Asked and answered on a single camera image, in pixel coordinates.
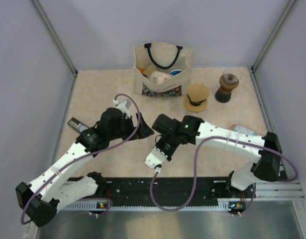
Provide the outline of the wooden dripper stand disc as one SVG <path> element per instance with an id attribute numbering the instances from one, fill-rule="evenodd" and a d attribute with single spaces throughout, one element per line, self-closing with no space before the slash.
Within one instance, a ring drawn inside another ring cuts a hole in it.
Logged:
<path id="1" fill-rule="evenodd" d="M 204 101 L 201 102 L 192 102 L 189 100 L 188 96 L 185 96 L 183 104 L 188 111 L 193 113 L 200 113 L 207 108 L 208 99 L 205 99 Z"/>

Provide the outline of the brown paper coffee filter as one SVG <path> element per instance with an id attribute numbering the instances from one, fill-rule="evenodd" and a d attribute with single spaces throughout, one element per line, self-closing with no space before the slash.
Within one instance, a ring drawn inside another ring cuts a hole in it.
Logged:
<path id="1" fill-rule="evenodd" d="M 208 99 L 210 91 L 204 84 L 194 83 L 188 87 L 187 94 L 189 94 L 193 101 L 199 102 Z"/>

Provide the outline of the clear glass cone dripper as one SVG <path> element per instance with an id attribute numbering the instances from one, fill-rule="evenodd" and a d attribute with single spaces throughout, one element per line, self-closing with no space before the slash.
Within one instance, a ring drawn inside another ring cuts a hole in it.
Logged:
<path id="1" fill-rule="evenodd" d="M 242 72 L 235 67 L 224 68 L 222 75 L 224 81 L 229 85 L 239 82 L 242 79 Z"/>

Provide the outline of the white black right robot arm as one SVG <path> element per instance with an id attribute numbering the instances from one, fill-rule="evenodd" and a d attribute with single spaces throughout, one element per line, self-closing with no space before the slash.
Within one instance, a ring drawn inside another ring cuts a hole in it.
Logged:
<path id="1" fill-rule="evenodd" d="M 246 157 L 249 162 L 233 171 L 226 192 L 239 196 L 248 186 L 259 181 L 277 182 L 281 164 L 281 146 L 275 133 L 250 135 L 217 127 L 202 118 L 184 116 L 182 121 L 160 114 L 152 128 L 160 133 L 145 164 L 154 169 L 170 161 L 180 145 L 193 144 L 216 147 Z"/>

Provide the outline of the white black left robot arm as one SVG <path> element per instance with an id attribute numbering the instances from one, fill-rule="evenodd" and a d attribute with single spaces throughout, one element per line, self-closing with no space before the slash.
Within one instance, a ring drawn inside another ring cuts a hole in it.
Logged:
<path id="1" fill-rule="evenodd" d="M 99 153 L 111 150 L 109 143 L 121 139 L 144 139 L 154 134 L 140 112 L 136 113 L 137 125 L 133 124 L 128 110 L 108 108 L 92 127 L 76 138 L 65 154 L 49 169 L 29 183 L 21 182 L 15 192 L 22 209 L 20 221 L 27 224 L 25 216 L 36 226 L 48 224 L 67 205 L 84 197 L 102 197 L 106 185 L 100 173 L 92 172 L 70 185 L 65 182 L 85 163 Z"/>

